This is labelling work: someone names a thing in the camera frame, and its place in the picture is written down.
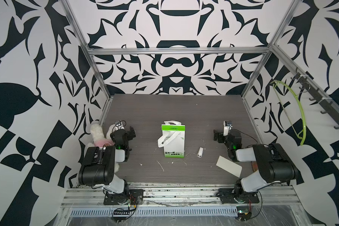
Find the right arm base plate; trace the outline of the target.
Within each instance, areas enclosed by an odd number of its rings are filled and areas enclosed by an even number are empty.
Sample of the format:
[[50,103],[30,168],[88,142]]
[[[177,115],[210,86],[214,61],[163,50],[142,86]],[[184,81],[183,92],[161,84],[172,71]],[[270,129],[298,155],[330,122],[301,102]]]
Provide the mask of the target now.
[[247,193],[242,189],[236,190],[235,188],[220,188],[216,193],[216,197],[220,199],[222,204],[257,204],[260,202],[257,193]]

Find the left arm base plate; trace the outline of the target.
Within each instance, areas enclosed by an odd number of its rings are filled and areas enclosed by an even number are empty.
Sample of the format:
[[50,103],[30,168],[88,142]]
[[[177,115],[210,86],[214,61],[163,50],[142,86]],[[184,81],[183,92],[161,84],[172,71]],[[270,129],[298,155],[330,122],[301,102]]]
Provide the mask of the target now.
[[141,204],[143,201],[144,190],[143,189],[130,189],[128,191],[124,191],[121,194],[114,194],[106,192],[104,205],[135,205]]

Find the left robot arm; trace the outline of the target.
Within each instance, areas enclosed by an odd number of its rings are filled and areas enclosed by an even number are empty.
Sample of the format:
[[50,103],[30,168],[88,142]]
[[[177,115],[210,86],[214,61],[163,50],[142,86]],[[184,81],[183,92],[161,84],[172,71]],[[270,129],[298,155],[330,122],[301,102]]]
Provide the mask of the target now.
[[93,124],[90,132],[93,143],[88,145],[82,162],[78,174],[79,184],[92,189],[101,188],[108,195],[129,198],[128,183],[116,173],[119,163],[129,159],[129,141],[136,137],[134,128],[130,126],[127,131],[123,126],[113,124],[105,135],[99,124]]

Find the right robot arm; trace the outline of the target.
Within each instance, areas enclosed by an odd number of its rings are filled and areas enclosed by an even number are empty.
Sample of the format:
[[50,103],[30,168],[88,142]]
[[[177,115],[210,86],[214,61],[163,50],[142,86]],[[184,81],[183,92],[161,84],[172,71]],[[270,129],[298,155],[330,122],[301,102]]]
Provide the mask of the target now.
[[213,131],[213,140],[225,144],[232,163],[255,162],[257,170],[239,179],[232,191],[235,197],[255,193],[274,183],[284,183],[297,179],[299,171],[283,147],[278,143],[254,144],[242,148],[241,132],[229,130],[227,133]]

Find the small white stapler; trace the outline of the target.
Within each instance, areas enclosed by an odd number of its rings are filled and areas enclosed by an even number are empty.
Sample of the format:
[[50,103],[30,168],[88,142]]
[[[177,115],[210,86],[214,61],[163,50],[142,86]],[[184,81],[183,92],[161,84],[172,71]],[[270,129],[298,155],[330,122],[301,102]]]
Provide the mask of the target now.
[[203,147],[200,147],[200,148],[199,148],[199,151],[198,151],[198,153],[197,153],[197,157],[202,158],[203,151],[204,151],[204,148],[203,148]]

